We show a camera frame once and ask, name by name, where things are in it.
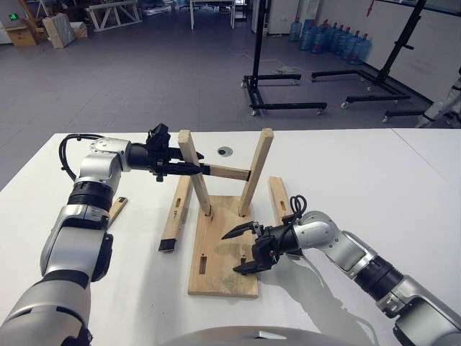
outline white table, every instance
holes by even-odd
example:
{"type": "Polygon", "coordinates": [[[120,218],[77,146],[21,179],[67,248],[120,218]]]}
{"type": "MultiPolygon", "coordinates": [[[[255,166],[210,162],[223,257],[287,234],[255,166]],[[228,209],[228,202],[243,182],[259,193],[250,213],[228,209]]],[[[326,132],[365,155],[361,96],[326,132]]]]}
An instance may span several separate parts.
{"type": "MultiPolygon", "coordinates": [[[[111,136],[144,142],[145,133],[111,136]]],[[[206,162],[248,168],[259,133],[194,133],[206,162]],[[234,155],[218,156],[220,146],[234,155]]],[[[40,279],[39,258],[72,183],[60,170],[54,135],[0,192],[0,320],[40,279]]],[[[177,134],[171,136],[176,143],[177,134]]],[[[69,142],[75,169],[88,141],[69,142]]],[[[412,275],[461,313],[461,132],[456,130],[276,131],[256,189],[254,218],[274,223],[267,187],[283,177],[289,195],[329,214],[399,270],[412,275]]],[[[157,183],[147,172],[122,174],[116,196],[129,199],[112,225],[114,251],[107,276],[91,285],[94,346],[157,345],[188,332],[228,325],[270,325],[319,331],[355,345],[399,345],[375,302],[323,254],[304,262],[283,257],[260,274],[258,299],[187,295],[199,210],[193,195],[182,238],[158,253],[178,178],[157,183]]],[[[240,195],[243,183],[205,178],[210,194],[240,195]]]]}
{"type": "Polygon", "coordinates": [[[190,0],[189,9],[190,9],[190,28],[194,29],[194,4],[199,2],[229,2],[230,3],[230,26],[234,28],[236,21],[236,0],[190,0]]]}

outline gray floor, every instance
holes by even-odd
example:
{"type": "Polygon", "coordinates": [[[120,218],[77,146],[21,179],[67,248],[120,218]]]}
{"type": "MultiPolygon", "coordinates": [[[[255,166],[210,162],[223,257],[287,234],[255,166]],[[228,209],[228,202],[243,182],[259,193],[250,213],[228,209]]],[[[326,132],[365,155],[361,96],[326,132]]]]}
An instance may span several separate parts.
{"type": "Polygon", "coordinates": [[[366,94],[366,84],[346,77],[312,84],[309,71],[350,68],[331,54],[297,49],[286,37],[264,40],[261,74],[287,66],[304,71],[300,86],[270,83],[268,102],[327,102],[315,110],[271,111],[250,116],[246,91],[255,36],[249,22],[231,30],[222,14],[188,11],[149,17],[144,23],[93,34],[66,49],[50,43],[16,49],[0,46],[0,189],[54,133],[144,132],[158,122],[172,131],[413,127],[415,118],[381,120],[386,109],[409,102],[339,105],[366,94]]]}

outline cardboard box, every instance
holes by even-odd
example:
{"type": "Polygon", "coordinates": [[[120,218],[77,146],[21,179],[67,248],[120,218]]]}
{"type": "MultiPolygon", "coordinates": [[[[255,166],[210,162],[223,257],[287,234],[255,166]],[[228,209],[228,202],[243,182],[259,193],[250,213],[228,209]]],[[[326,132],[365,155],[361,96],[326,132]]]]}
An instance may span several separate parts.
{"type": "Polygon", "coordinates": [[[15,27],[6,27],[5,31],[8,32],[8,36],[16,48],[37,45],[37,41],[26,22],[15,27]]]}
{"type": "Polygon", "coordinates": [[[42,22],[54,48],[64,48],[75,40],[71,23],[65,14],[58,13],[54,17],[44,18],[42,22]]]}
{"type": "Polygon", "coordinates": [[[71,27],[76,38],[88,38],[88,28],[83,22],[71,22],[71,27]]]}

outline silver robotic arm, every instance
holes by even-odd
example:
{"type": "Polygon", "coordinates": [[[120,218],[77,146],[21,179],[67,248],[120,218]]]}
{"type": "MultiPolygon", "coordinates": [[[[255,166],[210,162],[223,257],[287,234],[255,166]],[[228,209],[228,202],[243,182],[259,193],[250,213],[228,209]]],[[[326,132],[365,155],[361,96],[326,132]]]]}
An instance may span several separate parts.
{"type": "Polygon", "coordinates": [[[251,222],[223,237],[239,236],[245,230],[257,235],[252,247],[255,260],[235,267],[235,271],[245,275],[269,270],[283,253],[318,249],[370,294],[387,317],[399,316],[393,332],[402,345],[460,345],[461,317],[421,284],[400,273],[355,235],[340,231],[325,213],[303,214],[305,208],[293,211],[295,214],[286,217],[283,226],[264,228],[251,222]]]}
{"type": "Polygon", "coordinates": [[[22,295],[1,325],[1,346],[89,345],[90,283],[109,269],[113,236],[107,223],[121,172],[147,170],[161,181],[167,174],[191,175],[203,169],[170,163],[182,156],[179,149],[169,148],[163,124],[149,133],[146,144],[98,138],[90,149],[76,176],[66,169],[75,178],[73,190],[43,248],[42,280],[22,295]]]}

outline water bottle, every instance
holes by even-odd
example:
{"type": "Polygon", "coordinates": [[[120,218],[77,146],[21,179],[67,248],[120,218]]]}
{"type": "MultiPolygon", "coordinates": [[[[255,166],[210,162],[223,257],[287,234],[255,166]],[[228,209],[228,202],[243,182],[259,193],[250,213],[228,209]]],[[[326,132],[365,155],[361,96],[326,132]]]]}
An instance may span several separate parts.
{"type": "Polygon", "coordinates": [[[344,50],[344,47],[346,46],[346,42],[349,38],[352,37],[351,33],[351,27],[347,27],[346,28],[346,31],[343,33],[343,35],[341,35],[341,37],[339,38],[339,41],[338,41],[338,48],[336,49],[336,52],[335,54],[337,56],[342,56],[343,55],[343,50],[344,50]]]}
{"type": "Polygon", "coordinates": [[[297,42],[300,40],[302,26],[303,25],[300,23],[300,18],[296,18],[296,20],[291,24],[290,38],[288,39],[290,42],[297,42]]]}
{"type": "Polygon", "coordinates": [[[355,35],[349,38],[344,45],[343,53],[341,55],[341,59],[349,60],[349,54],[352,53],[355,44],[361,40],[359,37],[360,30],[355,32],[355,35]]]}
{"type": "Polygon", "coordinates": [[[325,41],[325,50],[328,50],[331,46],[331,41],[333,40],[333,36],[338,31],[338,23],[334,23],[333,27],[331,28],[330,32],[327,35],[326,41],[325,41]]]}
{"type": "Polygon", "coordinates": [[[351,65],[361,65],[368,56],[368,52],[372,46],[371,42],[367,40],[368,34],[363,35],[362,40],[357,42],[349,60],[347,61],[351,65]]]}
{"type": "Polygon", "coordinates": [[[339,26],[339,29],[333,34],[333,37],[331,38],[331,42],[330,42],[330,48],[329,50],[332,52],[332,53],[335,53],[336,50],[338,49],[338,43],[339,43],[339,38],[343,35],[344,31],[343,31],[343,24],[341,24],[339,26]]]}
{"type": "Polygon", "coordinates": [[[303,40],[303,37],[304,37],[305,32],[309,30],[310,25],[311,25],[313,22],[315,22],[314,19],[306,19],[306,20],[304,21],[303,30],[301,30],[301,38],[300,38],[301,41],[303,40]]]}
{"type": "Polygon", "coordinates": [[[306,30],[303,30],[303,36],[301,37],[300,42],[301,50],[310,50],[316,32],[317,27],[315,26],[315,22],[311,22],[310,26],[306,30]]]}
{"type": "Polygon", "coordinates": [[[326,23],[317,30],[317,33],[314,36],[312,47],[310,52],[313,54],[322,54],[325,51],[326,38],[328,37],[328,28],[326,23]]]}

